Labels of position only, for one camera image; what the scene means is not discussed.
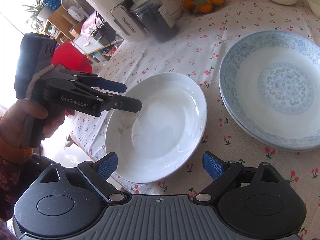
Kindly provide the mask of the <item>orange patterned sleeve forearm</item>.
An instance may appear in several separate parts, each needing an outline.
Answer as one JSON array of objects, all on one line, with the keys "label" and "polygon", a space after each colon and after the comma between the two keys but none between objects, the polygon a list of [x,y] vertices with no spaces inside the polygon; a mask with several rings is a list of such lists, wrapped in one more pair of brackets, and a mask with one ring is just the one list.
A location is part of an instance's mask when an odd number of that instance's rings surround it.
[{"label": "orange patterned sleeve forearm", "polygon": [[32,153],[32,148],[13,148],[1,139],[1,239],[16,239],[6,222],[13,215],[23,164],[31,158]]}]

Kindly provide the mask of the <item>person left hand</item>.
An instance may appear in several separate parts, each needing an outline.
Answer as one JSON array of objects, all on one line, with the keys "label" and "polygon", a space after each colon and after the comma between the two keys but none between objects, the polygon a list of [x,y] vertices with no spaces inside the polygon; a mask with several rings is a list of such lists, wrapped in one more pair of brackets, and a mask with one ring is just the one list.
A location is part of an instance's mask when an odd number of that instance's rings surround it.
[{"label": "person left hand", "polygon": [[[20,147],[24,120],[28,114],[36,119],[45,119],[48,116],[48,111],[34,100],[19,99],[2,116],[1,138],[9,146],[13,148]],[[75,110],[68,108],[64,113],[56,116],[44,126],[44,137],[51,137],[59,126],[64,123],[65,116],[74,114]]]}]

